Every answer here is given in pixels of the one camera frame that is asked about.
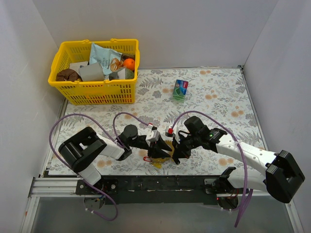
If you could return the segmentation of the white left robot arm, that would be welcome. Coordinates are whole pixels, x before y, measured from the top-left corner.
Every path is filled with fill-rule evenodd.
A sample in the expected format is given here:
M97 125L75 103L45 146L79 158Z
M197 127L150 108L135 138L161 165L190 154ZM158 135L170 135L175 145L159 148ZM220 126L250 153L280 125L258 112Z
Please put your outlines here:
M93 165L98 155L111 157L117 161L127 159L131 148L147 150L152 159L170 158L168 152L172 148L162 139L157 127L148 125L148 133L139 135L135 125L127 125L123 132L111 141L86 127L59 146L59 153L69 165L70 169L80 175L92 194L99 194L103 190L103 181L100 172Z

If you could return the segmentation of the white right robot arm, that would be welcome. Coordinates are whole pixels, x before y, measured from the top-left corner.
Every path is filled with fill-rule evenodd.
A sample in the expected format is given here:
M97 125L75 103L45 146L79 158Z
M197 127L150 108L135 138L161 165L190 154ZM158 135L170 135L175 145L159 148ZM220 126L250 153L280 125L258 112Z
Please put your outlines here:
M173 138L173 160L176 164L182 158L189 158L193 149L204 148L246 162L251 167L247 172L228 167L215 180L205 183L210 193L254 189L267 192L282 203L289 203L305 180L294 157L285 150L276 153L237 142L227 131L209 129L197 116L188 118L184 125L187 132L175 126L166 128L166 136Z

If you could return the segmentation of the red key tag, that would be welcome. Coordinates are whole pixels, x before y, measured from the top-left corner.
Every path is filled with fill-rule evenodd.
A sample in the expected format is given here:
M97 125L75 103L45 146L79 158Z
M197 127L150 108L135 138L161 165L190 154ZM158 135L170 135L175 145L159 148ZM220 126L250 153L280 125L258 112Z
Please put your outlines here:
M144 160L145 162L150 162L150 161L151 161L151 159L150 159L149 157L143 157L143 160Z

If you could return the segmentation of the yellow key tag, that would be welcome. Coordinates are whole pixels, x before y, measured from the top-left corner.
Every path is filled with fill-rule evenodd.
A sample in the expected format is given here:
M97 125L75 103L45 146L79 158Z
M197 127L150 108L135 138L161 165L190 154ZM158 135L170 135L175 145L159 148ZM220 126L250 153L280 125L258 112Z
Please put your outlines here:
M159 164L159 163L154 163L153 166L159 169L162 168L162 164Z

